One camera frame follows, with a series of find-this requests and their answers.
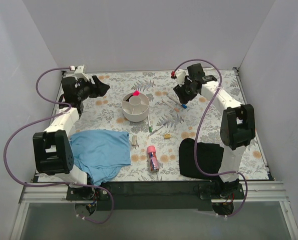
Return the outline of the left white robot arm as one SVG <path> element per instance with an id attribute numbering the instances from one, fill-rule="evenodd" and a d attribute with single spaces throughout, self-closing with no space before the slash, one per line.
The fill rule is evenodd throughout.
<path id="1" fill-rule="evenodd" d="M 40 174 L 68 182 L 73 194 L 79 194 L 84 200 L 93 200 L 95 188 L 90 184 L 90 175 L 74 164 L 69 133 L 82 115 L 83 101 L 103 97 L 110 87 L 97 76 L 88 78 L 83 73 L 62 78 L 61 85 L 60 116 L 54 118 L 43 132 L 33 135 L 36 168 Z"/>

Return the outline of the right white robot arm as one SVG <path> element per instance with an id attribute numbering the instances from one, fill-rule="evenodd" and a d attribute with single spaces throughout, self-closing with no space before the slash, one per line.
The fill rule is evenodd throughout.
<path id="1" fill-rule="evenodd" d="M 198 186 L 203 199 L 221 199 L 241 193 L 239 167 L 246 147 L 255 138 L 254 108 L 236 101 L 221 88 L 221 80 L 206 75 L 201 64 L 177 69 L 171 77 L 178 81 L 174 92 L 187 104 L 197 95 L 205 97 L 222 115 L 219 135 L 222 144 L 203 143 L 186 138 L 179 146 L 181 175 L 205 180 Z"/>

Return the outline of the white round divided organizer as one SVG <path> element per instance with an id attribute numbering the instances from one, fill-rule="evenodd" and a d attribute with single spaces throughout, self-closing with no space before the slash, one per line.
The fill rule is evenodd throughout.
<path id="1" fill-rule="evenodd" d="M 134 123 L 144 121 L 149 115 L 149 99 L 146 95 L 129 93 L 124 96 L 121 102 L 124 117 Z"/>

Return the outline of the pink black highlighter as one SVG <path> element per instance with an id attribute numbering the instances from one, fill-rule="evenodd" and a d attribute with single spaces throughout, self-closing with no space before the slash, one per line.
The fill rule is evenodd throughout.
<path id="1" fill-rule="evenodd" d="M 133 93 L 132 93 L 132 96 L 138 96 L 140 93 L 139 93 L 139 91 L 134 91 Z"/>

